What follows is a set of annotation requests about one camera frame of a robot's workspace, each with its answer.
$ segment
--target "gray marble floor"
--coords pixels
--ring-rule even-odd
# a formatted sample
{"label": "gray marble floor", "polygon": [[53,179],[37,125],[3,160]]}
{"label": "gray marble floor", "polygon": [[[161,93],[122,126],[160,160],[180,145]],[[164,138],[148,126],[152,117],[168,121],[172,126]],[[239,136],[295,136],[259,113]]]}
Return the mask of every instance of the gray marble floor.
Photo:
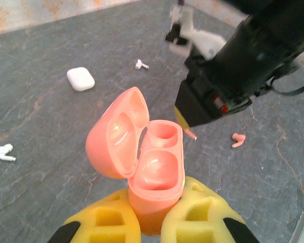
{"label": "gray marble floor", "polygon": [[[137,86],[151,119],[174,120],[184,60],[163,42],[171,3],[140,1],[0,35],[0,242],[47,242],[65,219],[126,187],[98,174],[85,153],[88,132],[124,90]],[[234,29],[201,12],[196,27],[229,38]],[[150,66],[136,70],[135,59]],[[93,89],[78,93],[66,72],[84,66]],[[304,68],[280,81],[304,84]],[[304,208],[304,94],[261,97],[242,113],[184,138],[186,174],[223,196],[261,242],[287,242]],[[231,149],[231,135],[246,143]],[[142,242],[158,242],[144,237]]]}

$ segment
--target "pink earbud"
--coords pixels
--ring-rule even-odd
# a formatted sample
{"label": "pink earbud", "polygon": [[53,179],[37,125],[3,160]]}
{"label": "pink earbud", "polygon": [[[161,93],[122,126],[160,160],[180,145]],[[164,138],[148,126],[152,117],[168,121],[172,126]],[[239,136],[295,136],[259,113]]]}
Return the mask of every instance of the pink earbud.
{"label": "pink earbud", "polygon": [[236,147],[241,146],[244,143],[245,139],[246,139],[245,135],[243,135],[243,134],[237,134],[237,133],[234,133],[232,135],[232,138],[236,141],[235,144],[232,144],[232,148],[236,148]]}
{"label": "pink earbud", "polygon": [[195,141],[197,140],[197,136],[191,131],[188,129],[185,129],[183,130],[188,136],[190,136],[192,139],[194,139]]}

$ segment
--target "open case lid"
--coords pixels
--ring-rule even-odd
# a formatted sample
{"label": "open case lid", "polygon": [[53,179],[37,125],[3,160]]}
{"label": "open case lid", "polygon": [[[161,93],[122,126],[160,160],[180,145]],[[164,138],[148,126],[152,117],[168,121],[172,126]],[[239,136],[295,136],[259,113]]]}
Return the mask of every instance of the open case lid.
{"label": "open case lid", "polygon": [[145,99],[137,87],[120,94],[88,134],[86,152],[101,174],[132,177],[140,135],[149,122]]}

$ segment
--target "black cable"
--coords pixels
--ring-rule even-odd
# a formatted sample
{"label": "black cable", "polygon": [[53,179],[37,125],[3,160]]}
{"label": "black cable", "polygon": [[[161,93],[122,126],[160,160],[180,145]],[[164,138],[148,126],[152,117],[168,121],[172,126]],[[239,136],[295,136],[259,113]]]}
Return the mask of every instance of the black cable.
{"label": "black cable", "polygon": [[276,92],[277,94],[280,94],[280,95],[283,95],[283,96],[295,96],[295,95],[299,95],[301,93],[304,93],[304,86],[297,89],[297,90],[294,90],[294,91],[290,91],[290,92],[280,92],[278,90],[276,90],[273,86],[273,83],[274,81],[276,81],[277,79],[273,78],[271,81],[270,81],[270,86],[272,87],[273,91]]}

